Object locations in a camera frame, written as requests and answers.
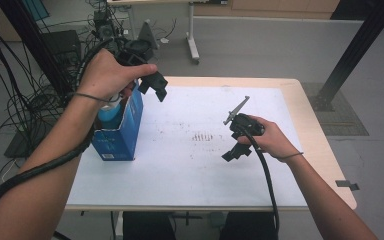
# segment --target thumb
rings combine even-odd
[[[137,79],[143,76],[148,76],[157,71],[155,64],[143,64],[139,66],[126,67],[124,69],[124,76],[129,80]]]

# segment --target cardboard box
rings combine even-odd
[[[104,161],[132,161],[143,112],[142,95],[137,87],[122,102],[123,120],[118,129],[98,129],[92,144]]]

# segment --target gray floor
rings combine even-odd
[[[161,44],[158,66],[164,75],[295,78],[301,82],[326,81],[360,22],[272,21],[267,19],[196,18],[195,37],[200,64],[190,60],[179,21],[168,44]],[[341,89],[370,136],[328,137],[335,156],[351,182],[361,190],[354,195],[356,212],[384,239],[384,30]],[[0,98],[0,120],[5,115],[5,93]],[[0,134],[2,156],[14,129]],[[218,239],[218,228],[203,220],[177,220],[183,239]],[[282,212],[280,239],[320,239],[308,212]],[[110,239],[109,213],[64,214],[58,230],[72,239]]]

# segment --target metal rod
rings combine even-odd
[[[327,110],[330,103],[384,28],[384,1],[378,1],[345,50],[318,95],[311,99],[314,110]]]

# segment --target table leg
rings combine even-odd
[[[115,224],[115,235],[117,239],[123,239],[123,211],[118,212],[118,218]]]
[[[130,31],[132,31],[132,39],[135,40],[137,35],[135,30],[135,16],[133,15],[133,6],[127,6],[126,9],[127,15],[129,16]]]
[[[197,64],[199,64],[199,54],[198,49],[195,44],[195,39],[193,37],[193,11],[194,11],[194,4],[193,2],[189,3],[189,32],[186,34],[189,49],[191,50],[192,59],[196,61]]]

